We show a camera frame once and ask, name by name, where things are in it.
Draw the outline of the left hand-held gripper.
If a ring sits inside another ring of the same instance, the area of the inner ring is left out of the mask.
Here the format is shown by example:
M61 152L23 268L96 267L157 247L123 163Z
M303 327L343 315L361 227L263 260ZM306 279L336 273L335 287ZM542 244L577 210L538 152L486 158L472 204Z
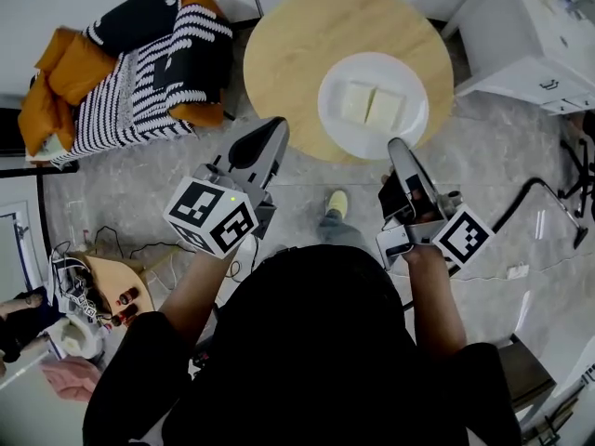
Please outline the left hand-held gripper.
M228 256L250 234L263 238L276 210L264 189L278 173L288 139L283 117L234 125L214 164L202 164L180 181L164 220L182 241L217 258Z

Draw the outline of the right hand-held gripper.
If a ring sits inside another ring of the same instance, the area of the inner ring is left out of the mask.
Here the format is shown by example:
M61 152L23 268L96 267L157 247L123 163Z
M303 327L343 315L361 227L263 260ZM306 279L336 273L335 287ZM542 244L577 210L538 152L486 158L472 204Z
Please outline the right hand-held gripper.
M493 238L493 231L463 202L462 194L439 194L401 138L388 144L392 172L378 199L386 221L377 247L387 268L417 246L435 246L462 268Z

